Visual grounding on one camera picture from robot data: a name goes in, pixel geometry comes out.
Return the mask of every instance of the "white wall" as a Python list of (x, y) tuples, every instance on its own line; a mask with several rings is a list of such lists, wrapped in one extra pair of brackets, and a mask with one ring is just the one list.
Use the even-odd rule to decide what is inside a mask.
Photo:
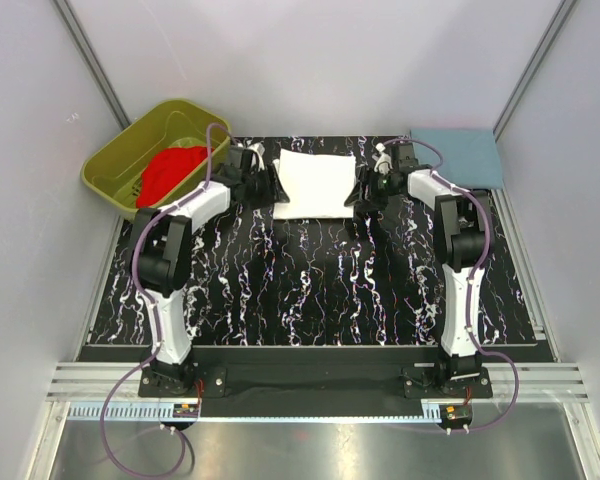
[(559, 0), (71, 0), (130, 117), (187, 97), (238, 134), (491, 128)]
[(600, 0), (577, 6), (500, 149), (560, 351), (600, 426)]
[(0, 480), (22, 478), (113, 213), (80, 184), (116, 124), (49, 0), (0, 0)]

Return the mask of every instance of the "white towel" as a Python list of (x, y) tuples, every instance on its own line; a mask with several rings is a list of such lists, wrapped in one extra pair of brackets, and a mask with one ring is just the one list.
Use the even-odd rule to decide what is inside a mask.
[(353, 218), (353, 207), (344, 202), (356, 181), (355, 157), (282, 150), (277, 167), (291, 201), (275, 204), (274, 220)]

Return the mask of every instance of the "red fabric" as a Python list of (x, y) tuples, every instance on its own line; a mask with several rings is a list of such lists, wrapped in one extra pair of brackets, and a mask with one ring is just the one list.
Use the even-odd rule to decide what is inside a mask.
[(206, 147), (167, 148), (151, 159), (142, 172), (136, 208), (159, 202), (207, 158)]

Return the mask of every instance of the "black marble table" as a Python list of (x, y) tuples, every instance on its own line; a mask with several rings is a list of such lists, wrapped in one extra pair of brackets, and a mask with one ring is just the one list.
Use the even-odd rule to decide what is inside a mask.
[[(367, 162), (383, 137), (253, 138), (265, 160), (281, 148)], [(434, 260), (432, 214), (392, 198), (353, 220), (273, 221), (272, 208), (227, 211), (196, 232), (186, 286), (187, 332), (199, 345), (423, 345), (444, 320), (443, 273)], [(497, 212), (493, 255), (480, 298), (480, 337), (534, 344), (529, 314)], [(146, 310), (124, 260), (123, 225), (91, 345), (150, 343)]]

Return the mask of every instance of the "plastic container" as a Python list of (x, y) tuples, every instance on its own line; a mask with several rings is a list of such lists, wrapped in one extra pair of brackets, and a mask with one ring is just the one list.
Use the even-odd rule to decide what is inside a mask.
[[(187, 100), (161, 103), (109, 142), (82, 167), (82, 180), (91, 190), (111, 203), (127, 220), (136, 214), (136, 198), (142, 188), (142, 172), (151, 159), (169, 147), (206, 145), (210, 123), (229, 124)], [(220, 129), (212, 131), (214, 166), (224, 162), (229, 137)], [(204, 179), (203, 162), (153, 206), (158, 207), (192, 191)]]

